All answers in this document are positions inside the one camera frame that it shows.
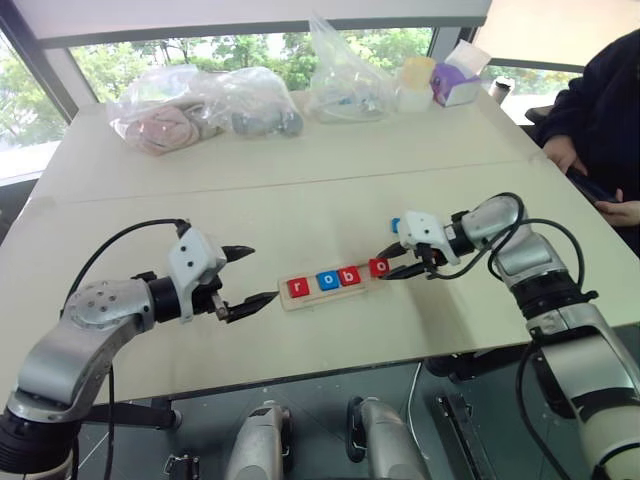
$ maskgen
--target floor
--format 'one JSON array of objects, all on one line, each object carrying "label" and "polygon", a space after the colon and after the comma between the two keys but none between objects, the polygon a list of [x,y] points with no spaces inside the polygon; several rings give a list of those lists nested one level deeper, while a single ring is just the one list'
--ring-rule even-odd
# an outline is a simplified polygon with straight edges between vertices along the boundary
[{"label": "floor", "polygon": [[[619,335],[640,360],[638,326]],[[406,401],[416,364],[283,383],[174,402],[184,415],[175,432],[119,427],[116,429],[114,480],[168,478],[162,473],[169,454],[201,457],[204,480],[222,479],[235,434],[248,413],[265,400],[291,409],[295,429],[295,466],[288,479],[368,478],[367,461],[354,464],[345,454],[345,411],[355,395],[376,396],[406,414]],[[432,477],[454,477],[458,452],[446,452],[431,408],[442,393],[460,392],[472,407],[472,419],[497,479],[551,480],[550,471],[517,414],[513,395],[515,367],[510,366],[463,384],[453,384],[422,371],[412,406],[420,445],[428,456]],[[572,478],[588,478],[575,424],[555,416],[544,404],[533,375],[525,378],[525,401],[532,420]],[[86,425],[81,432],[80,479],[102,478],[106,442],[104,426]]]}]

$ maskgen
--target plastic bag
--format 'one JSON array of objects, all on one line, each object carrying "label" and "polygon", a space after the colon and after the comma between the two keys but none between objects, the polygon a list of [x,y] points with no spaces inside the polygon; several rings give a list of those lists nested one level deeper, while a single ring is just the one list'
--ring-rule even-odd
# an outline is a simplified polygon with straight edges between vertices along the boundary
[{"label": "plastic bag", "polygon": [[225,130],[238,135],[299,135],[303,120],[277,74],[249,67],[215,77],[200,77],[197,90],[214,93],[215,116]]},{"label": "plastic bag", "polygon": [[313,49],[320,58],[311,77],[308,112],[321,122],[367,122],[394,110],[393,81],[356,55],[326,20],[309,20]]},{"label": "plastic bag", "polygon": [[151,155],[184,148],[222,132],[214,97],[192,88],[194,65],[151,70],[117,102],[107,104],[109,124],[130,145]]}]

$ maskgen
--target table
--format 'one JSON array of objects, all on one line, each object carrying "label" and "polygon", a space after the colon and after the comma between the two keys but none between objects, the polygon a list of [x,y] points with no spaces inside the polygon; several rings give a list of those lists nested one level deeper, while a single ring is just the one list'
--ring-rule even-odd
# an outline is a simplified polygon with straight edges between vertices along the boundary
[{"label": "table", "polygon": [[[343,150],[352,156],[339,161],[328,156],[319,166],[315,162],[321,152],[309,148],[315,157],[296,159],[301,164],[307,161],[307,169],[293,171],[279,170],[293,165],[294,152],[277,140],[229,140],[221,148],[236,149],[236,156],[220,157],[219,162],[195,158],[201,149],[193,150],[194,158],[187,155],[191,149],[161,159],[132,153],[114,157],[119,172],[131,165],[131,177],[141,182],[137,186],[128,176],[116,185],[117,176],[106,163],[92,176],[83,166],[73,170],[78,158],[91,158],[90,150],[103,162],[108,159],[105,151],[127,152],[120,149],[117,138],[100,137],[100,148],[79,142],[78,130],[86,132],[80,116],[0,248],[0,304],[5,319],[0,327],[4,362],[0,398],[8,394],[29,348],[54,325],[68,286],[97,245],[124,226],[155,217],[188,217],[221,243],[256,248],[256,254],[222,271],[223,296],[233,303],[273,289],[280,277],[366,260],[394,241],[389,220],[408,208],[446,219],[498,192],[514,191],[523,197],[531,216],[559,221],[580,239],[587,259],[585,288],[600,292],[596,302],[609,323],[636,322],[640,268],[634,254],[496,105],[481,97],[474,105],[456,108],[451,114],[433,110],[424,116],[429,125],[439,125],[433,119],[439,114],[455,116],[456,131],[434,127],[438,140],[425,129],[405,155],[396,154],[385,162],[374,155],[372,145],[391,152],[388,144],[408,140],[408,125],[420,117],[413,122],[392,120],[384,128],[383,124],[333,126]],[[476,125],[480,118],[486,121]],[[323,141],[330,138],[325,130],[330,127],[317,127]],[[362,148],[372,157],[359,157],[361,145],[349,143],[351,137],[341,133],[343,128],[357,134],[359,142],[369,137],[370,144]],[[370,130],[385,135],[369,136]],[[289,156],[275,155],[279,150],[272,144],[281,145]],[[458,157],[469,145],[477,145],[483,154]],[[263,146],[264,168],[241,177],[241,162],[249,158],[257,165],[255,151]],[[450,164],[442,157],[448,150]],[[498,152],[496,156],[489,156],[491,150]],[[430,157],[424,154],[428,151],[439,153]],[[181,162],[194,171],[169,182]],[[213,185],[208,189],[202,188],[207,172]],[[54,188],[52,178],[64,183]],[[223,178],[233,186],[224,187]],[[575,274],[568,241],[554,231],[548,237]],[[164,274],[166,254],[174,242],[171,228],[140,231],[110,248],[87,280],[127,278],[149,269]],[[177,321],[158,325],[116,357],[116,395],[124,400],[197,392],[526,340],[515,301],[479,265],[455,281],[389,282],[375,293],[305,310],[284,312],[274,300],[259,314],[231,325],[213,316],[200,316],[186,325]],[[104,399],[103,390],[99,400]]]}]

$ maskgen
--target blue block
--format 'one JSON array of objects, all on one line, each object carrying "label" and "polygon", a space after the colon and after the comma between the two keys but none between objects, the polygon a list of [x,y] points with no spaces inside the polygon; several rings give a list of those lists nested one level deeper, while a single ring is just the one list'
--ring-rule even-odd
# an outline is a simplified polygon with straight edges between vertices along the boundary
[{"label": "blue block", "polygon": [[400,219],[398,217],[391,219],[391,231],[393,233],[398,233],[398,223],[400,223]]},{"label": "blue block", "polygon": [[335,270],[329,270],[328,272],[320,272],[316,275],[320,290],[323,292],[327,290],[333,290],[334,288],[340,288],[340,279],[338,278],[338,272]]}]

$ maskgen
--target purple box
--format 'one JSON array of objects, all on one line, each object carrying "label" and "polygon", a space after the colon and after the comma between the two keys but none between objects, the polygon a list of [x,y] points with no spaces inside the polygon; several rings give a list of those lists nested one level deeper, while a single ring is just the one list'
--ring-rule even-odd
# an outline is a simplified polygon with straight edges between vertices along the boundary
[{"label": "purple box", "polygon": [[443,107],[473,102],[480,88],[477,75],[465,76],[458,67],[438,63],[431,77],[433,98]]}]

